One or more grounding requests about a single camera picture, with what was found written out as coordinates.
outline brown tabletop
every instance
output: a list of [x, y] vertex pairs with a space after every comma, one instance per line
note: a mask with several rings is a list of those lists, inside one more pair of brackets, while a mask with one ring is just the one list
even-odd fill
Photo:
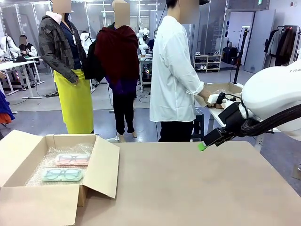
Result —
[[247, 142], [116, 145], [117, 197], [90, 192], [77, 226], [301, 225], [300, 196]]

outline cardboard box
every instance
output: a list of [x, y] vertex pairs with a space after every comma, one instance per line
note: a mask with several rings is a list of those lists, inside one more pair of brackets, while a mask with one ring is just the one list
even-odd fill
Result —
[[[82, 185], [24, 186], [49, 147], [81, 143], [94, 145]], [[0, 160], [1, 226], [74, 225], [89, 189], [116, 196], [119, 147], [93, 134], [42, 137], [14, 130], [0, 141]], [[16, 217], [5, 217], [12, 213]]]
[[[235, 96], [240, 96], [242, 92], [242, 85], [240, 84], [233, 84], [231, 82], [226, 83], [209, 83], [204, 85], [207, 90], [209, 90], [212, 94], [220, 94], [220, 93], [229, 93]], [[201, 105], [201, 107], [206, 107], [207, 104], [200, 96], [195, 96], [196, 101]], [[222, 108], [220, 105], [215, 105], [215, 108]]]

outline shoe rack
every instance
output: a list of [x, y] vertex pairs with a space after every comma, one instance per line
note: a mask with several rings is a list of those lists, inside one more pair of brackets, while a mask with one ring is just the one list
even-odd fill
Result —
[[193, 55], [192, 66], [197, 73], [219, 72], [221, 68], [221, 55]]

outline white door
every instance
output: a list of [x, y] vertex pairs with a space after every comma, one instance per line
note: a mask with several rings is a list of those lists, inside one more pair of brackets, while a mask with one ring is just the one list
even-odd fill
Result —
[[252, 26], [245, 71], [257, 73], [263, 69], [266, 53], [265, 41], [273, 29], [276, 10], [257, 11]]

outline black hair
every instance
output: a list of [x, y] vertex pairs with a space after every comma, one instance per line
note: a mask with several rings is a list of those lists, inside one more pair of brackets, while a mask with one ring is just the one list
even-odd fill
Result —
[[167, 8], [174, 8], [178, 0], [166, 0]]

